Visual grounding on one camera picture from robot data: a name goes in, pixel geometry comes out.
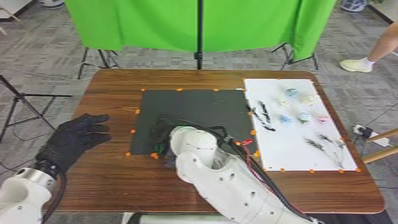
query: sneaker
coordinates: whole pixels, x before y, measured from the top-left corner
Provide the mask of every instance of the sneaker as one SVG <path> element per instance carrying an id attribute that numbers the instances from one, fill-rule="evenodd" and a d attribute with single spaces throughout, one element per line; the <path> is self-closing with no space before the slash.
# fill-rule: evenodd
<path id="1" fill-rule="evenodd" d="M 372 70 L 372 65 L 367 65 L 360 60 L 344 60 L 338 62 L 338 66 L 340 68 L 347 71 L 347 72 L 370 72 Z"/>

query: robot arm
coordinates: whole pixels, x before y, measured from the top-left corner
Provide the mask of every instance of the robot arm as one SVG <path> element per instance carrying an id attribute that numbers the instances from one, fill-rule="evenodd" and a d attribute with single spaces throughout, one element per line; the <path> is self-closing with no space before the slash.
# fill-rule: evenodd
<path id="1" fill-rule="evenodd" d="M 253 176 L 235 155 L 216 146 L 214 136 L 193 127 L 175 127 L 170 149 L 177 156 L 177 176 L 193 184 L 207 203 L 239 224 L 319 223 L 298 216 Z"/>
<path id="2" fill-rule="evenodd" d="M 0 189 L 0 224 L 42 224 L 56 207 L 65 189 L 65 172 L 83 152 L 109 140 L 108 128 L 99 123 L 106 115 L 84 114 L 65 122 L 51 135 L 42 150 L 35 156 L 35 164 L 22 168 L 3 181 Z M 47 207 L 44 216 L 40 209 L 51 199 L 51 190 L 60 177 L 60 193 Z"/>
<path id="3" fill-rule="evenodd" d="M 22 168 L 4 180 L 0 191 L 0 224 L 40 224 L 40 208 L 51 198 L 54 178 Z"/>

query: cable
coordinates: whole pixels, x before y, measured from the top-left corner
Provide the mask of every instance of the cable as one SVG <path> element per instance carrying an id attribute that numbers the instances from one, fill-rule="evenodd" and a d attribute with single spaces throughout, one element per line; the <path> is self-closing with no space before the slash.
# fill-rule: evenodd
<path id="1" fill-rule="evenodd" d="M 376 118 L 369 121 L 369 123 L 363 125 L 363 127 L 378 120 L 378 118 L 381 117 L 381 115 L 394 109 L 394 107 L 398 106 L 398 103 L 388 107 L 388 109 L 381 112 L 381 114 L 376 116 Z"/>
<path id="2" fill-rule="evenodd" d="M 3 165 L 3 163 L 1 163 L 1 167 L 3 167 L 6 170 L 0 173 L 0 176 L 1 176 L 8 171 L 13 171 L 13 172 L 15 172 L 15 168 L 17 168 L 19 166 L 22 166 L 31 160 L 33 160 L 33 159 L 26 160 L 17 166 L 13 166 L 13 167 L 10 167 L 10 168 L 8 168 L 8 167 Z"/>
<path id="3" fill-rule="evenodd" d="M 374 117 L 374 119 L 367 122 L 367 124 L 363 125 L 363 127 L 369 126 L 369 124 L 378 120 L 378 118 L 383 116 L 383 114 L 394 109 L 394 107 L 398 106 L 398 103 L 388 107 L 388 109 L 379 113 L 379 115 Z M 360 135 L 356 135 L 354 139 L 353 139 L 353 145 L 356 145 L 356 140 L 360 139 Z M 362 157 L 362 153 L 363 153 L 363 146 L 365 146 L 365 142 L 360 145 L 360 150 L 358 150 L 358 154 Z"/>
<path id="4" fill-rule="evenodd" d="M 230 136 L 228 136 L 227 141 L 223 141 L 223 142 L 228 145 L 228 147 L 232 148 L 232 150 L 234 150 L 234 152 L 235 152 L 241 160 L 244 160 L 243 150 L 241 150 L 241 147 L 234 144 L 234 139 L 232 139 Z M 255 173 L 257 173 L 257 175 L 259 175 L 259 177 L 260 177 L 260 179 L 262 179 L 262 181 L 264 181 L 264 183 L 266 183 L 266 185 L 267 185 L 267 187 L 269 187 L 269 189 L 271 189 L 271 191 L 275 193 L 275 196 L 276 196 L 276 198 L 278 198 L 278 200 L 280 200 L 285 208 L 296 214 L 298 217 L 301 217 L 307 221 L 310 221 L 308 216 L 299 212 L 299 210 L 296 209 L 296 207 L 291 205 L 291 203 L 289 203 L 289 201 L 287 201 L 287 199 L 285 199 L 285 197 L 282 195 L 282 192 L 280 192 L 280 190 L 276 188 L 276 185 L 275 185 L 275 183 L 273 183 L 273 181 L 269 179 L 269 176 L 264 173 L 262 168 L 257 165 L 257 162 L 253 161 L 251 157 L 248 159 L 250 159 L 251 169 L 253 169 L 253 171 L 255 171 Z"/>
<path id="5" fill-rule="evenodd" d="M 381 189 L 398 190 L 398 187 L 378 187 Z"/>
<path id="6" fill-rule="evenodd" d="M 95 67 L 100 67 L 99 65 L 95 65 L 92 62 L 79 62 L 74 67 L 72 67 L 72 72 L 70 72 L 70 76 L 74 74 L 74 71 L 76 71 L 76 68 L 77 66 L 84 64 L 84 65 L 90 65 L 90 66 L 95 66 Z M 63 78 L 61 76 L 49 76 L 49 75 L 42 75 L 38 73 L 33 73 L 33 72 L 26 72 L 26 71 L 19 71 L 19 70 L 13 70 L 13 69 L 8 69 L 8 68 L 0 68 L 0 70 L 4 70 L 4 71 L 13 71 L 13 72 L 19 72 L 26 75 L 33 75 L 33 76 L 38 76 L 38 77 L 44 77 L 44 78 L 49 78 L 49 79 L 60 79 L 63 81 L 84 81 L 88 80 L 90 78 L 84 78 L 84 79 L 72 79 L 72 78 Z"/>
<path id="7" fill-rule="evenodd" d="M 250 171 L 251 176 L 255 177 L 257 181 L 262 183 L 262 185 L 264 185 L 267 191 L 273 193 L 273 191 L 271 191 L 271 189 L 269 189 L 269 187 L 267 187 L 267 185 L 266 185 L 266 183 L 264 183 L 264 180 L 260 179 L 260 177 L 259 177 L 259 175 L 257 175 L 257 173 L 255 173 L 255 171 L 253 171 L 253 169 L 251 169 L 251 163 L 250 163 L 250 151 L 248 151 L 248 147 L 246 147 L 246 145 L 243 145 L 243 149 L 244 149 L 244 164 L 246 164 L 246 167 L 248 167 L 248 171 Z"/>
<path id="8" fill-rule="evenodd" d="M 0 161 L 0 166 L 4 168 L 4 170 L 8 170 L 8 171 L 13 171 L 15 172 L 15 170 L 13 169 L 10 169 L 6 166 L 4 166 L 4 164 L 3 164 L 3 162 Z"/>
<path id="9" fill-rule="evenodd" d="M 47 219 L 49 219 L 49 216 L 52 214 L 52 211 L 58 207 L 58 203 L 60 203 L 60 200 L 61 200 L 61 197 L 63 197 L 63 194 L 65 194 L 65 186 L 67 186 L 67 176 L 65 176 L 65 173 L 58 173 L 58 178 L 60 178 L 60 188 L 58 188 L 58 193 L 56 193 L 56 196 L 54 196 L 54 199 L 52 199 L 52 203 L 51 205 L 47 206 L 47 210 L 45 210 L 45 214 L 42 216 L 42 224 L 45 223 Z"/>
<path id="10" fill-rule="evenodd" d="M 179 121 L 184 121 L 191 127 L 195 127 L 198 130 L 203 130 L 209 134 L 212 134 L 216 140 L 219 140 L 219 138 L 223 136 L 221 136 L 219 133 L 216 133 L 216 131 L 211 128 L 202 127 L 195 122 L 191 122 L 191 121 L 187 121 L 184 119 L 179 119 Z M 246 155 L 244 155 L 243 147 L 234 144 L 232 137 L 227 136 L 225 138 L 221 138 L 221 142 L 230 147 L 235 155 L 239 156 L 239 159 L 244 161 L 246 160 Z M 287 201 L 287 199 L 285 199 L 285 197 L 282 195 L 282 192 L 278 190 L 278 187 L 276 187 L 276 185 L 275 185 L 275 183 L 273 183 L 273 181 L 269 179 L 269 176 L 264 173 L 262 168 L 257 165 L 257 162 L 255 162 L 255 160 L 251 159 L 250 156 L 248 156 L 248 162 L 251 164 L 251 167 L 250 168 L 251 168 L 253 172 L 257 173 L 259 178 L 262 179 L 262 182 L 267 185 L 267 188 L 269 188 L 269 190 L 271 190 L 271 192 L 273 192 L 273 194 L 275 194 L 275 196 L 276 196 L 276 198 L 278 198 L 278 200 L 280 200 L 285 208 L 296 214 L 298 217 L 301 217 L 307 221 L 312 221 L 310 220 L 310 217 L 301 213 L 301 211 L 298 210 L 298 208 L 291 205 L 291 203 L 289 203 L 289 201 Z"/>

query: black glove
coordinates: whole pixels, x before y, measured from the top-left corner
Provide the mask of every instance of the black glove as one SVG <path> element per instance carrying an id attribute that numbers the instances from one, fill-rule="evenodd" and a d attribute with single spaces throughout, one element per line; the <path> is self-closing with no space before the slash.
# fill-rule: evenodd
<path id="1" fill-rule="evenodd" d="M 42 146 L 35 160 L 45 160 L 60 172 L 65 173 L 86 149 L 109 140 L 108 126 L 99 124 L 108 115 L 83 114 L 74 120 L 60 124 L 51 138 Z"/>

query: metal stand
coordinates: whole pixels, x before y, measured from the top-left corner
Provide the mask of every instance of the metal stand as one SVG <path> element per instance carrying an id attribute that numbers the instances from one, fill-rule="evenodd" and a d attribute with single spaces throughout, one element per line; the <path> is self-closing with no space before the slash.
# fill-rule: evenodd
<path id="1" fill-rule="evenodd" d="M 92 64 L 88 64 L 88 63 L 84 62 L 86 54 L 88 54 L 88 50 L 90 50 L 90 49 L 84 47 L 84 49 L 83 49 L 81 64 L 79 64 L 79 69 L 77 69 L 77 79 L 81 78 L 83 67 L 84 67 L 84 66 L 93 66 Z M 113 55 L 116 55 L 115 51 L 104 51 L 104 53 L 106 53 L 106 54 L 111 53 Z M 97 54 L 99 54 L 100 61 L 102 61 L 102 66 L 97 66 L 97 67 L 99 67 L 100 69 L 109 69 L 109 68 L 113 68 L 113 67 L 118 67 L 115 61 L 113 61 L 113 65 L 111 65 L 111 66 L 108 65 L 108 61 L 106 61 L 106 59 L 104 59 L 104 55 L 102 55 L 102 50 L 97 50 Z"/>
<path id="2" fill-rule="evenodd" d="M 301 60 L 294 61 L 294 59 L 292 59 L 294 51 L 291 50 L 289 53 L 287 53 L 285 44 L 287 43 L 280 44 L 278 47 L 271 50 L 271 53 L 275 53 L 278 49 L 282 49 L 282 51 L 283 51 L 285 61 L 283 61 L 282 67 L 280 67 L 280 71 L 283 70 L 285 65 L 292 65 L 298 62 L 305 61 L 307 59 L 312 59 L 314 69 L 319 70 L 314 53 L 312 53 L 312 55 L 307 58 L 303 58 Z"/>
<path id="3" fill-rule="evenodd" d="M 202 5 L 203 0 L 196 0 L 196 52 L 193 54 L 196 70 L 202 70 Z"/>
<path id="4" fill-rule="evenodd" d="M 47 120 L 45 120 L 45 118 L 44 118 L 44 114 L 45 114 L 45 111 L 47 111 L 47 108 L 49 108 L 49 106 L 51 106 L 51 103 L 52 103 L 54 98 L 56 98 L 56 97 L 70 97 L 70 95 L 24 94 L 24 93 L 19 93 L 19 92 L 17 92 L 13 86 L 10 85 L 10 83 L 8 83 L 8 81 L 4 80 L 4 78 L 3 78 L 1 75 L 0 75 L 0 82 L 1 82 L 1 84 L 3 84 L 3 86 L 4 86 L 4 88 L 8 89 L 8 91 L 10 91 L 12 94 L 13 94 L 13 99 L 12 99 L 12 105 L 10 105 L 8 115 L 6 115 L 4 124 L 3 124 L 3 129 L 1 129 L 1 134 L 0 134 L 0 143 L 1 143 L 6 128 L 8 128 L 10 126 L 17 125 L 17 124 L 26 123 L 28 121 L 33 121 L 33 120 L 40 119 L 40 120 L 44 121 L 47 127 L 54 130 L 54 127 L 51 126 L 51 124 L 49 124 L 49 122 L 47 122 Z M 31 106 L 31 104 L 29 104 L 29 102 L 28 102 L 28 100 L 26 100 L 26 98 L 24 98 L 26 96 L 36 96 L 36 97 L 49 97 L 49 98 L 51 98 L 51 100 L 49 100 L 49 102 L 47 102 L 47 104 L 45 104 L 45 107 L 44 107 L 44 109 L 42 109 L 40 112 L 38 112 L 36 109 L 33 108 L 33 106 Z M 20 121 L 10 123 L 10 118 L 12 118 L 12 114 L 13 114 L 13 109 L 15 109 L 15 104 L 17 104 L 17 102 L 22 103 L 22 105 L 26 106 L 26 108 L 28 108 L 28 110 L 31 111 L 31 113 L 33 113 L 35 116 L 33 116 L 31 118 L 28 118 L 28 119 L 24 119 L 24 120 L 20 120 Z"/>

